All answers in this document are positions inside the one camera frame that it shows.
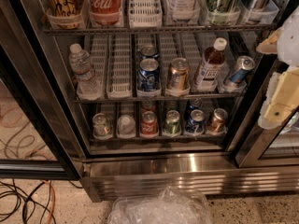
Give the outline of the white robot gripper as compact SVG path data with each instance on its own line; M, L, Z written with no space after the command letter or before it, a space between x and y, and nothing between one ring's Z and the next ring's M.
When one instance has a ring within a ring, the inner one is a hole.
M275 122L283 122L299 105L299 6L256 50L261 54L278 54L278 59L290 65L279 77L272 98Z

